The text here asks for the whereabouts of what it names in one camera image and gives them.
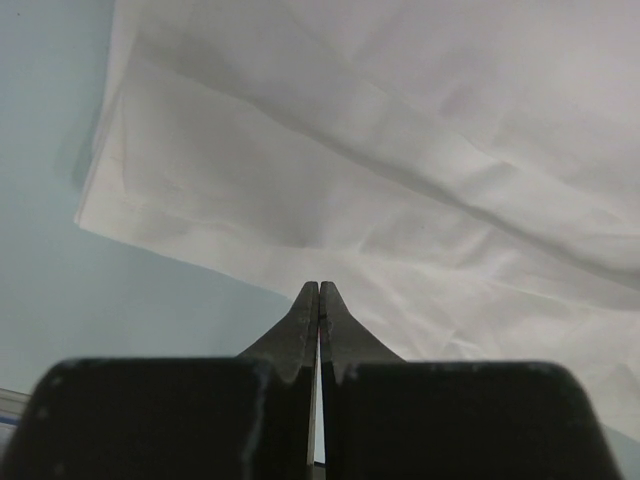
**folded cloth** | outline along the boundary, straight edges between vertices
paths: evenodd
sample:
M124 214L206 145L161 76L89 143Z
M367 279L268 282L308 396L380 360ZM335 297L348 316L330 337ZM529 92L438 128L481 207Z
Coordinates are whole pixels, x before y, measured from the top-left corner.
M119 0L82 228L409 359L541 359L640 440L640 6Z

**wrinkled fabric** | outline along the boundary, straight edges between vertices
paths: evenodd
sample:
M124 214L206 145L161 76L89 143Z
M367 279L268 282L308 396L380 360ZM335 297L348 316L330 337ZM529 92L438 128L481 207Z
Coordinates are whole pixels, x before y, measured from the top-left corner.
M410 359L569 367L640 440L640 6L117 4L81 227Z

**white cloth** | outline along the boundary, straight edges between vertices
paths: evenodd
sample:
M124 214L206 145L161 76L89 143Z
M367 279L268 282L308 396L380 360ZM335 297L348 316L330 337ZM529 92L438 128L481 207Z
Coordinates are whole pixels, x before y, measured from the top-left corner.
M405 358L560 362L640 440L640 4L143 3L82 228L334 280Z

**light blue table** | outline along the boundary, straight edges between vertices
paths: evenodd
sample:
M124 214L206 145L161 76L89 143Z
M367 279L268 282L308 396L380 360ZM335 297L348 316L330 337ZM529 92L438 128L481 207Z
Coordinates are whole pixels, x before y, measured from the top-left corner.
M290 304L73 223L112 11L113 0L0 2L0 388L28 392L70 356L234 355ZM608 435L640 479L640 444Z

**white fabric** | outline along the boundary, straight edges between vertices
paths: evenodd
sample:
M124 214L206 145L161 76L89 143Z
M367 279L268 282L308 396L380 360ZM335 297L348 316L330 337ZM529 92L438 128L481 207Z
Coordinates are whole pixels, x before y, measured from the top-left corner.
M81 227L334 280L406 358L558 361L640 440L640 4L144 1Z

